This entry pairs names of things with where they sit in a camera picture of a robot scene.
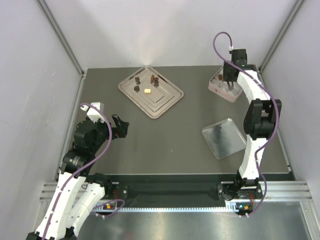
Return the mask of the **white rectangular chocolate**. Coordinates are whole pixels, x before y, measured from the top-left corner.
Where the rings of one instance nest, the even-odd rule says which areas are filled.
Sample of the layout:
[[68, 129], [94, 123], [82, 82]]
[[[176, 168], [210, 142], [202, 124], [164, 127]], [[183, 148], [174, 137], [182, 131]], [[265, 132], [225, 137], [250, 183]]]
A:
[[151, 93], [151, 89], [148, 89], [148, 88], [145, 89], [145, 90], [144, 90], [144, 93], [145, 93], [145, 94], [150, 94], [150, 93]]

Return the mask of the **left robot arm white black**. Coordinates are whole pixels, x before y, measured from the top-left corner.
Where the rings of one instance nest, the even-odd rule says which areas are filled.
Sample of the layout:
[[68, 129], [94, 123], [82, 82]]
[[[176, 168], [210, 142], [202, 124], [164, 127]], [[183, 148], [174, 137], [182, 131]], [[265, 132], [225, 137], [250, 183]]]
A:
[[64, 155], [58, 174], [55, 192], [43, 220], [28, 240], [75, 240], [89, 215], [106, 218], [98, 213], [103, 207], [99, 201], [109, 198], [105, 204], [115, 215], [125, 205], [118, 198], [112, 179], [104, 174], [90, 174], [91, 167], [107, 152], [111, 141], [125, 138], [129, 122], [112, 115], [115, 126], [104, 115], [101, 102], [82, 103], [86, 113], [73, 134], [71, 149]]

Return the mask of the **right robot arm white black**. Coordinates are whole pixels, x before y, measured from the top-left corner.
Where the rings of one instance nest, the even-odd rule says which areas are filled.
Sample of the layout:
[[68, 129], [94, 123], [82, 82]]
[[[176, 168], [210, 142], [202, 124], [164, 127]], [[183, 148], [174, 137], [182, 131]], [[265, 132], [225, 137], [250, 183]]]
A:
[[231, 60], [223, 63], [223, 80], [232, 89], [238, 84], [249, 103], [243, 129], [246, 134], [246, 147], [233, 184], [233, 192], [239, 198], [260, 191], [259, 168], [268, 141], [278, 130], [282, 102], [268, 93], [258, 78], [255, 67], [248, 64], [245, 49], [229, 51]]

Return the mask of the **metal tongs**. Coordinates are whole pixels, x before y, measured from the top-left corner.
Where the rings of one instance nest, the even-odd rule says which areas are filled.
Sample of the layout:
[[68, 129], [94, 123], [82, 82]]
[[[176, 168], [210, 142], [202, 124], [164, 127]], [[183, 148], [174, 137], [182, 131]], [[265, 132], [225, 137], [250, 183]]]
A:
[[232, 91], [234, 89], [234, 81], [233, 80], [228, 80], [227, 82], [228, 90]]

